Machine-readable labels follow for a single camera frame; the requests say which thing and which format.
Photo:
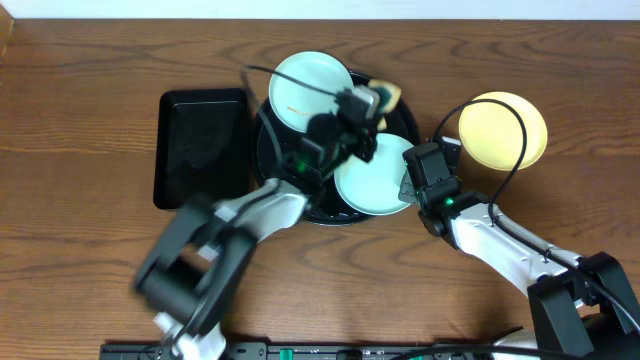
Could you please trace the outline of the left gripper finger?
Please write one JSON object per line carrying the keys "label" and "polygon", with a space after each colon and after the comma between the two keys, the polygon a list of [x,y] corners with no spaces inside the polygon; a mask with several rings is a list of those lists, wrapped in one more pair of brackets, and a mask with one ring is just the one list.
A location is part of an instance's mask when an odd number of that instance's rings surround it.
{"label": "left gripper finger", "polygon": [[355,98],[357,113],[367,120],[373,118],[380,104],[380,95],[364,85],[355,86],[352,95]]}
{"label": "left gripper finger", "polygon": [[357,145],[355,156],[360,160],[369,163],[377,149],[377,130],[371,128],[360,128],[357,130]]}

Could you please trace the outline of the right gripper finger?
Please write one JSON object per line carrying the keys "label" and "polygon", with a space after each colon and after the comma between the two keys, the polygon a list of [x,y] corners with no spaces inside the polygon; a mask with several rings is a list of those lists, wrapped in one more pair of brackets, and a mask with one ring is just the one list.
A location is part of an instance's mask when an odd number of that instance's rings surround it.
{"label": "right gripper finger", "polygon": [[441,137],[439,139],[439,145],[449,172],[455,175],[462,150],[461,141],[450,137]]}
{"label": "right gripper finger", "polygon": [[418,203],[415,195],[415,188],[408,172],[406,172],[402,177],[398,199],[409,204]]}

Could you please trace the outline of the green yellow sponge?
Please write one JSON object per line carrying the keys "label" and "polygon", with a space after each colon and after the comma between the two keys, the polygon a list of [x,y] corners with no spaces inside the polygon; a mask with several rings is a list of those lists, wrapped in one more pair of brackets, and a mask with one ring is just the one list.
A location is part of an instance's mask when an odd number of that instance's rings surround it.
{"label": "green yellow sponge", "polygon": [[368,87],[379,95],[374,123],[376,130],[381,132],[387,129],[385,115],[394,110],[400,100],[402,90],[399,86],[380,79],[371,79]]}

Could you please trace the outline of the light blue plate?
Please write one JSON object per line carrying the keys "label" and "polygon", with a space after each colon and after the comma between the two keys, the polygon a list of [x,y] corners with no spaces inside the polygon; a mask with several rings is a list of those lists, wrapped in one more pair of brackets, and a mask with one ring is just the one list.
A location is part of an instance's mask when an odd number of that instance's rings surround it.
{"label": "light blue plate", "polygon": [[397,213],[409,206],[399,199],[406,165],[402,154],[413,147],[408,140],[379,133],[373,158],[365,162],[355,155],[334,172],[339,196],[352,208],[367,215]]}
{"label": "light blue plate", "polygon": [[[276,71],[332,94],[354,87],[347,68],[338,59],[322,52],[291,55],[276,67]],[[306,132],[314,115],[335,113],[338,109],[334,97],[277,75],[273,75],[269,83],[269,101],[281,122],[302,133]]]}

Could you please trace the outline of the yellow plate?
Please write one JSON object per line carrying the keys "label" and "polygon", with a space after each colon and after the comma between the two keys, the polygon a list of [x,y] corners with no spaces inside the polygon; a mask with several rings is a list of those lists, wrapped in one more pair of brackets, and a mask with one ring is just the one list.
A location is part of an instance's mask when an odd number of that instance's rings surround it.
{"label": "yellow plate", "polygon": [[[528,100],[508,92],[489,92],[476,100],[497,100],[509,105],[522,118],[527,147],[520,165],[533,165],[544,154],[548,140],[546,123]],[[516,117],[502,105],[482,102],[467,106],[459,118],[459,134],[467,152],[486,167],[510,171],[522,149],[522,131]]]}

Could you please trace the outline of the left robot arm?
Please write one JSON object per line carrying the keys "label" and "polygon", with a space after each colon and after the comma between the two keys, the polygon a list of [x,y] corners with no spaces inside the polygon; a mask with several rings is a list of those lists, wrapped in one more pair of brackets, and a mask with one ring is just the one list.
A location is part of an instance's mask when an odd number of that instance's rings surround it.
{"label": "left robot arm", "polygon": [[299,147],[278,159],[262,187],[187,202],[143,261],[133,287],[156,310],[163,343],[177,358],[221,357],[220,322],[259,242],[298,223],[350,156],[372,159],[384,120],[379,91],[358,85],[333,98],[337,112],[313,116]]}

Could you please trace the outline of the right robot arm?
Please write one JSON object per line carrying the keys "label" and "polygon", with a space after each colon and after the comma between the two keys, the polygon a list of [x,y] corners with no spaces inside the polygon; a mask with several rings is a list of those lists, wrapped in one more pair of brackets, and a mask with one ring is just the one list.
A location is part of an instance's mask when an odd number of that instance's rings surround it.
{"label": "right robot arm", "polygon": [[548,243],[509,219],[495,201],[462,191],[455,170],[461,144],[439,138],[406,150],[406,182],[428,232],[507,279],[529,301],[530,335],[506,345],[528,345],[534,356],[555,352],[589,359],[639,356],[639,301],[618,260],[585,257]]}

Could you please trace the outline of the black rectangular tray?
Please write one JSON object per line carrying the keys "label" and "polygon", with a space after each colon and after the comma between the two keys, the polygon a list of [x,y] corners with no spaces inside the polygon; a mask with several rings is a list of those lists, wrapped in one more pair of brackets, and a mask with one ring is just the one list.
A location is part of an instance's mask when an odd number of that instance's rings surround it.
{"label": "black rectangular tray", "polygon": [[182,206],[197,194],[249,192],[250,116],[241,88],[173,90],[159,100],[153,203]]}

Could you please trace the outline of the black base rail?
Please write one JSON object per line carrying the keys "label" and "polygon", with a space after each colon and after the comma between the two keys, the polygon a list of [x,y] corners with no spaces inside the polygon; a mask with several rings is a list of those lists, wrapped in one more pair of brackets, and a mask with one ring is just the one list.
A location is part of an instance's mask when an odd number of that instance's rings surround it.
{"label": "black base rail", "polygon": [[[388,360],[406,353],[417,352],[425,347],[445,347],[463,345],[456,340],[443,340],[424,346],[392,346],[392,345],[319,345],[319,344],[283,344],[269,342],[226,342],[224,348],[216,344],[213,355],[220,355],[221,360]],[[533,331],[516,328],[495,341],[495,346],[537,349]],[[99,350],[100,360],[157,360],[182,359],[177,347],[169,347],[156,343],[106,343]],[[432,355],[420,355],[412,359],[419,360],[472,360],[472,359],[539,359],[535,356],[510,355],[502,353],[473,354],[471,352],[437,352]]]}

